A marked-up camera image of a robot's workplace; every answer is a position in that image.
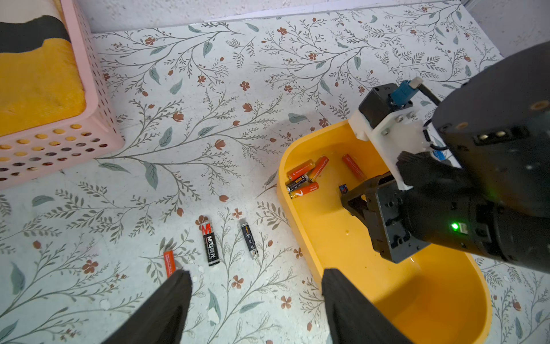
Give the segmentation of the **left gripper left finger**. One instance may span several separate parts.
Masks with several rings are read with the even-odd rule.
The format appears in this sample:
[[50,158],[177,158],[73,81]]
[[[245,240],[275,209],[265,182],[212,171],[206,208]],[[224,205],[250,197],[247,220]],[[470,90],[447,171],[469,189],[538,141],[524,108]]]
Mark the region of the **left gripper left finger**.
[[192,298],[190,272],[176,270],[105,343],[180,343]]

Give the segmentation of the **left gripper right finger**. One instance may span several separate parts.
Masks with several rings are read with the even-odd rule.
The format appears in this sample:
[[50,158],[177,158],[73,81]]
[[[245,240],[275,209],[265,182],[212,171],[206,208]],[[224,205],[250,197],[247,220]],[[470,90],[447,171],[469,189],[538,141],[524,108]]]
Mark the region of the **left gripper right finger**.
[[322,295],[333,343],[410,343],[338,269],[326,269]]

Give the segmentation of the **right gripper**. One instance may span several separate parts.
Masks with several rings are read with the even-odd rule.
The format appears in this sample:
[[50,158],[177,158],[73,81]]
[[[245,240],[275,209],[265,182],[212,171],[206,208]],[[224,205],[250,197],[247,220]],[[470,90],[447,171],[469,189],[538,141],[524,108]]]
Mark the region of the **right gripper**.
[[413,236],[403,210],[404,191],[391,172],[362,182],[341,196],[342,206],[367,228],[375,252],[398,264],[429,246]]

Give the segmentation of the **small red battery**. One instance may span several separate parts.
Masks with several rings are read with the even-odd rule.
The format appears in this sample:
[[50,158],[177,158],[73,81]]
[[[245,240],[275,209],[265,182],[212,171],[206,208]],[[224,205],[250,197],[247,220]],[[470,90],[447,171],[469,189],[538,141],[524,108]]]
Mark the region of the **small red battery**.
[[163,253],[163,259],[166,267],[166,275],[169,278],[176,271],[176,261],[173,256],[173,251],[169,250]]

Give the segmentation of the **black red M&G battery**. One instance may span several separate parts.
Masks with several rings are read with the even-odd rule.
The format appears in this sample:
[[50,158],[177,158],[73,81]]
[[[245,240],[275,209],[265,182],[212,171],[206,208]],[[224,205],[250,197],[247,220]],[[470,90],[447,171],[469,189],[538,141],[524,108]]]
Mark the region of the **black red M&G battery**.
[[204,222],[200,225],[203,235],[203,242],[206,249],[207,262],[209,266],[217,265],[220,262],[219,251],[216,243],[216,236],[213,232],[210,222]]

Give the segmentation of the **black silver battery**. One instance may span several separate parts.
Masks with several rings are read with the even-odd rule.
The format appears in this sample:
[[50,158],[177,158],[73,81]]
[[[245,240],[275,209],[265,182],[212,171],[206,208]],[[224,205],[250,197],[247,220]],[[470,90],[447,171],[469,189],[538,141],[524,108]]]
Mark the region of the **black silver battery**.
[[248,222],[246,221],[246,219],[240,219],[239,227],[241,229],[241,233],[243,235],[244,241],[246,242],[246,246],[248,248],[250,255],[252,256],[253,259],[256,259],[259,256],[259,253],[256,246],[256,241],[252,234],[252,230]]

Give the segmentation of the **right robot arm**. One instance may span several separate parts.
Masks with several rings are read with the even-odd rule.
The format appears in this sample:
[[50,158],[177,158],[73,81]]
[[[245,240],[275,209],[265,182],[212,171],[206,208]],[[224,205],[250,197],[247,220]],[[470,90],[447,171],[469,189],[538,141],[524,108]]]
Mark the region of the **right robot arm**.
[[377,86],[349,125],[388,167],[341,196],[382,258],[434,244],[549,271],[548,43],[444,100],[420,78]]

